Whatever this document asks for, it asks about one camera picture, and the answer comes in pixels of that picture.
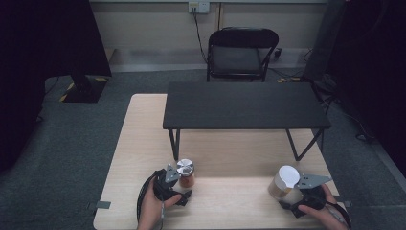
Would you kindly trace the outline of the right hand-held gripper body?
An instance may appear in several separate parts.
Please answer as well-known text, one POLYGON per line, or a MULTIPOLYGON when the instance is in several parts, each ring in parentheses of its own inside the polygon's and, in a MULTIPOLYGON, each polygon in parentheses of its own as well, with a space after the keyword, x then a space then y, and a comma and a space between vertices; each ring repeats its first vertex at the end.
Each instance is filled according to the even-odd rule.
POLYGON ((300 205, 306 205, 316 210, 320 210, 326 205, 326 195, 321 185, 331 179, 332 177, 329 175, 301 174, 300 180, 295 187, 300 190, 303 197, 290 207, 297 219, 305 215, 304 212, 299 210, 300 205))

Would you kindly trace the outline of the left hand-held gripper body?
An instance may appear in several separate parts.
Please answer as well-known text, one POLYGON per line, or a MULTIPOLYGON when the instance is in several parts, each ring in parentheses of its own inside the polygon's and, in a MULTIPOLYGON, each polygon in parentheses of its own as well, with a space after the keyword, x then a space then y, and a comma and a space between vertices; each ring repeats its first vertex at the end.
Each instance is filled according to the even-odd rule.
POLYGON ((171 164, 168 164, 165 169, 155 171, 153 175, 155 176, 153 191, 158 199, 166 201, 179 195, 179 192, 174 191, 172 187, 177 183, 180 174, 171 164))

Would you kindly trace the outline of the red spice jar silver lid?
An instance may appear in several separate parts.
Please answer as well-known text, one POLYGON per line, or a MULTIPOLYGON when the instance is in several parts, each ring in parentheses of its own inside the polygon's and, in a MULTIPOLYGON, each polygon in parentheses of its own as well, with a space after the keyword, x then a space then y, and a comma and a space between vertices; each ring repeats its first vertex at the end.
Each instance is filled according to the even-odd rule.
POLYGON ((194 164, 190 159, 181 159, 177 162, 177 172, 180 174, 179 183, 183 188, 194 185, 194 164))

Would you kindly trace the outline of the white paper cup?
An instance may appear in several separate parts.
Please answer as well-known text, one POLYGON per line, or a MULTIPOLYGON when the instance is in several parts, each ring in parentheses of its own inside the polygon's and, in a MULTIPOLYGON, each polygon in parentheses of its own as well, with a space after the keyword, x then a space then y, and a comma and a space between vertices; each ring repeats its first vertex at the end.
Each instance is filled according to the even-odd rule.
POLYGON ((268 193, 275 199, 282 199, 290 193, 299 180, 300 174, 294 167, 281 166, 268 186, 268 193))

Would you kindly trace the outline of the black metal shelf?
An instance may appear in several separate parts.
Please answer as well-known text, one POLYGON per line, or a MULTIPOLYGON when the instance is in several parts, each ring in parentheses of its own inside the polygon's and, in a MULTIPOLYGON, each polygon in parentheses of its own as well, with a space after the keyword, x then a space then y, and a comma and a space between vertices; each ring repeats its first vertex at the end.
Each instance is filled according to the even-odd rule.
POLYGON ((179 158, 183 129, 315 129, 331 127, 307 82, 190 82, 169 84, 163 129, 179 158))

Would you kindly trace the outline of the person's right hand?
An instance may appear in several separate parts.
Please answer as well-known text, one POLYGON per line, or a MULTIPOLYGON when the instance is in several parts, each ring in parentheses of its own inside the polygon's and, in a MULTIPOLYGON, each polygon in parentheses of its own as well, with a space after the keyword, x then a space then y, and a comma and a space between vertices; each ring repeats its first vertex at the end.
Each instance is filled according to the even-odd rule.
POLYGON ((322 184, 327 204, 323 209, 317 210, 306 205, 300 205, 299 210, 319 220, 327 230, 349 230, 344 216, 335 208, 336 199, 331 193, 328 185, 322 184))

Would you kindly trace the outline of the person's left hand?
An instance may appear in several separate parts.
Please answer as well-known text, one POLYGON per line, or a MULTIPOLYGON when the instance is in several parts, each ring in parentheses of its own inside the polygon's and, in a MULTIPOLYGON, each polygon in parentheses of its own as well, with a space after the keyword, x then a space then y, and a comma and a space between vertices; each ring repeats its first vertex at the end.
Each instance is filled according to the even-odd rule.
POLYGON ((142 202, 137 230, 152 230, 161 220, 162 211, 175 205, 181 198, 181 195, 175 195, 168 200, 159 200, 154 194, 153 183, 150 183, 142 202))

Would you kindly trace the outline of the black stand base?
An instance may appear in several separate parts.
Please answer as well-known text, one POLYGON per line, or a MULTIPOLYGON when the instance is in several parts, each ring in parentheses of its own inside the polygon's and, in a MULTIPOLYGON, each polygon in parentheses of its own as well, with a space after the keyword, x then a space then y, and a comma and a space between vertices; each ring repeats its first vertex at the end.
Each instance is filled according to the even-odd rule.
POLYGON ((99 101, 102 91, 108 83, 107 78, 89 78, 85 75, 74 75, 72 80, 73 82, 60 98, 63 103, 95 104, 99 101))

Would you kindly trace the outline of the dark curtain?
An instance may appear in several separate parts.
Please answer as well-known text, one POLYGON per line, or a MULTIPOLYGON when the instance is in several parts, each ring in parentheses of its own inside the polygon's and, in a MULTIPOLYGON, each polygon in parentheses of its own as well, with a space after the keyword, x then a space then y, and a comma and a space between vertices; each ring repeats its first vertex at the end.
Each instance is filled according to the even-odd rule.
POLYGON ((329 68, 406 176, 406 0, 350 0, 329 68))
POLYGON ((89 0, 0 0, 0 173, 34 130, 46 79, 110 74, 89 0))

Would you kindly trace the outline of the black folding chair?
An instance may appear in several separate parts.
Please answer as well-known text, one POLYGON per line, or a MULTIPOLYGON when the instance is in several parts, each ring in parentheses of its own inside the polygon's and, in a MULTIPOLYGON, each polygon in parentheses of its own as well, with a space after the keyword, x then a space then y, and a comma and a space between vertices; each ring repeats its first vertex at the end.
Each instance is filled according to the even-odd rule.
POLYGON ((237 79, 265 81, 279 36, 270 29, 227 27, 211 34, 207 81, 237 79))

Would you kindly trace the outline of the grey upright panel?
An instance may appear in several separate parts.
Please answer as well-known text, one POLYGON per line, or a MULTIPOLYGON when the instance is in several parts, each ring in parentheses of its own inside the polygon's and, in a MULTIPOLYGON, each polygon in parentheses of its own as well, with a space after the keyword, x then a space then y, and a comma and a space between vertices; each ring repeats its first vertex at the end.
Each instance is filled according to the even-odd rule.
POLYGON ((327 70, 328 62, 340 30, 347 0, 327 0, 319 31, 304 69, 304 78, 320 81, 327 70))

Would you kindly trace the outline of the white wall socket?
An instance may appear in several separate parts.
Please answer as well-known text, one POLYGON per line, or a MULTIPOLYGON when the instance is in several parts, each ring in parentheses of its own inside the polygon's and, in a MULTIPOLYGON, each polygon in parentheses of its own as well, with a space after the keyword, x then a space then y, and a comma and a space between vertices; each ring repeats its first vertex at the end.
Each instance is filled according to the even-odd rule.
POLYGON ((189 13, 209 13, 210 3, 209 2, 189 2, 188 3, 189 13))

